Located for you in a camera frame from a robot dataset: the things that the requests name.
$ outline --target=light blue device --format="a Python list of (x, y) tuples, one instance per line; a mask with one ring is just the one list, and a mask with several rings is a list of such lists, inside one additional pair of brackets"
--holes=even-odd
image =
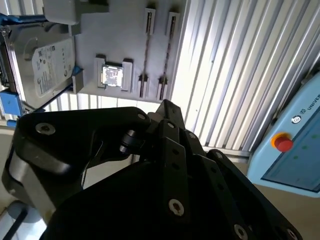
[[(272, 146), (279, 133), (291, 136), (289, 151)], [(320, 197), (320, 73), (298, 91), (264, 137), (251, 158), (247, 177), (254, 184)]]

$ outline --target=screw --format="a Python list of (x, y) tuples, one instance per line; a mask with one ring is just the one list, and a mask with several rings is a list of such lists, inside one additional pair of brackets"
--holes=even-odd
[(54, 126), (52, 126), (49, 123), (45, 123), (45, 122), (37, 124), (35, 126), (35, 130), (38, 133), (43, 134), (43, 135), (52, 135), (56, 132), (56, 129)]
[(244, 228), (239, 224), (234, 225), (234, 231), (241, 240), (248, 240), (248, 234), (246, 230), (244, 230)]
[(142, 120), (145, 120), (146, 119), (146, 117), (145, 116), (143, 116), (142, 114), (138, 114), (138, 117), (140, 118), (140, 119), (142, 119)]
[(172, 129), (175, 128), (175, 126), (174, 126), (171, 122), (168, 122), (168, 126), (169, 126), (170, 128), (172, 128)]
[(1, 26), (0, 32), (2, 33), (2, 36), (5, 37), (10, 33), (10, 29), (7, 26)]
[(216, 152), (215, 155), (218, 157), (218, 159), (224, 158), (220, 152)]
[(286, 231), (289, 233), (292, 239), (298, 240), (298, 237), (295, 235), (295, 233), (291, 229), (288, 228)]
[(189, 132), (189, 136), (190, 136), (190, 138), (192, 138), (192, 139), (196, 139), (196, 138), (197, 138), (196, 135), (194, 135), (192, 132)]
[(185, 213), (185, 208), (177, 199), (171, 199), (169, 201), (169, 209), (174, 215), (181, 217)]

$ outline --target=emergency stop button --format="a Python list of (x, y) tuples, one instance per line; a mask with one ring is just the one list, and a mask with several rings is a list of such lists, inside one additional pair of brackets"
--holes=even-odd
[(274, 140), (274, 146), (280, 152), (285, 153), (294, 146), (294, 142), (288, 136), (282, 135)]

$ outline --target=blue bracket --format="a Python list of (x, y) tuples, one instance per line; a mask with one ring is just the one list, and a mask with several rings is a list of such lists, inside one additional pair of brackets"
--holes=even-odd
[(17, 121), (15, 120), (8, 120), (6, 121), (6, 125), (10, 128), (15, 128), (17, 126)]
[(16, 25), (25, 23), (38, 23), (46, 22), (47, 19), (44, 15), (28, 15), (28, 16), (14, 16), (14, 15), (4, 15), (0, 13), (0, 25)]
[(16, 116), (22, 116), (22, 106), (17, 93), (3, 90), (0, 92), (0, 99), (5, 114), (12, 114)]

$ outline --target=corrugated metal wall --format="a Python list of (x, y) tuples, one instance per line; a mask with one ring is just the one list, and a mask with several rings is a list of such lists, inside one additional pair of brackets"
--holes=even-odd
[(203, 145), (255, 148), (318, 61), (319, 11), (319, 0), (190, 1), (172, 101)]
[(6, 15), (43, 14), (42, 0), (0, 0), (0, 13)]

